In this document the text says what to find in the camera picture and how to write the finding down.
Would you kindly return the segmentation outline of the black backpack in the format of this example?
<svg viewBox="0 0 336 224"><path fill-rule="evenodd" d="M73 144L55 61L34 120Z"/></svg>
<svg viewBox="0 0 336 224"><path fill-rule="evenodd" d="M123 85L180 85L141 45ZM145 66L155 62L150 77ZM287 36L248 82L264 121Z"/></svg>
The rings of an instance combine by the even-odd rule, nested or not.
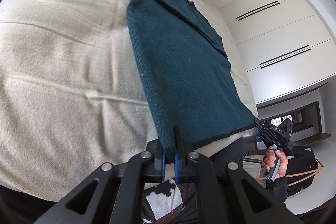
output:
<svg viewBox="0 0 336 224"><path fill-rule="evenodd" d="M292 151L288 154L288 169L286 175L302 173L309 170L315 170L318 168L318 162L316 161L315 154L311 147L304 145L294 145ZM311 186L314 180L314 176L298 184L290 186L291 182L295 182L296 178L287 178L288 197L295 195L302 190Z"/></svg>

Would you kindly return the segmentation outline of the black and white shirt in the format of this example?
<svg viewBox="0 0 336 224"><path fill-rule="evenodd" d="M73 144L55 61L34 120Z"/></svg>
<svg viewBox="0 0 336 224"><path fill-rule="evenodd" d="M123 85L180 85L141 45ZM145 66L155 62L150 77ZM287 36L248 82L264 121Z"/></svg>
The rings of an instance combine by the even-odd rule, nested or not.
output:
<svg viewBox="0 0 336 224"><path fill-rule="evenodd" d="M144 190L143 223L197 223L195 184L177 184L170 179Z"/></svg>

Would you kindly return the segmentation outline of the beige bed sheet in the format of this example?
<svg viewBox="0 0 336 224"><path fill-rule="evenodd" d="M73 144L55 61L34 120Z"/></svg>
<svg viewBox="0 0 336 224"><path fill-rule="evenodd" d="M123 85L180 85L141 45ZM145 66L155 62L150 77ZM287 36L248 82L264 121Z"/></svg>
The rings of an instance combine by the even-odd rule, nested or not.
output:
<svg viewBox="0 0 336 224"><path fill-rule="evenodd" d="M189 0L223 41L243 104L241 57L209 0ZM1 185L58 201L99 165L126 162L157 131L126 25L129 0L1 0Z"/></svg>

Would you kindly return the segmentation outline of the dark teal knit sweater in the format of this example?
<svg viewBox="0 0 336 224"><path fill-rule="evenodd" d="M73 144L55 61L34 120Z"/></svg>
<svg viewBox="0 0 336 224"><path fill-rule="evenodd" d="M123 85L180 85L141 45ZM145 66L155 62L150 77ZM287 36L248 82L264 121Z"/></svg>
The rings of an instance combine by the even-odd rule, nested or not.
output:
<svg viewBox="0 0 336 224"><path fill-rule="evenodd" d="M131 44L158 139L175 155L175 130L200 148L251 129L222 38L189 0L130 0Z"/></svg>

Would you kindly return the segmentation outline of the wooden sticks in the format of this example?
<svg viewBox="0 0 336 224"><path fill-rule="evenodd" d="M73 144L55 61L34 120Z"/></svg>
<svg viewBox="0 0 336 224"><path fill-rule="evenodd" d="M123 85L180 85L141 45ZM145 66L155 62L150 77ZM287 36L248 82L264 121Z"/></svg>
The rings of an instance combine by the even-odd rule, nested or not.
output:
<svg viewBox="0 0 336 224"><path fill-rule="evenodd" d="M298 184L300 182L303 182L303 181L307 180L308 178L311 178L311 177L315 176L316 174L319 174L324 169L325 169L324 166L319 166L315 170L309 170L309 171L306 171L306 172L296 173L296 174L288 174L286 176L286 178L296 178L297 179L295 182L291 182L289 184L290 186L292 186L292 185ZM258 181L258 183L261 186L263 186L264 188L266 187L266 178L265 177L255 177L255 180Z"/></svg>

